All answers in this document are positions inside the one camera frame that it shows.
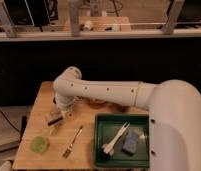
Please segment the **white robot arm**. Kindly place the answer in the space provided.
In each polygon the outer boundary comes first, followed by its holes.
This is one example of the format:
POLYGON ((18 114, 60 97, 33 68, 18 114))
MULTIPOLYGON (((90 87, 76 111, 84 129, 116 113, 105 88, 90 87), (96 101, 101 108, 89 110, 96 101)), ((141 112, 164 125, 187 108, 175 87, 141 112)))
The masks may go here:
POLYGON ((150 170, 201 171, 201 94, 190 83, 88 81, 71 66, 54 80, 53 89, 63 111, 77 96, 147 110, 150 170))

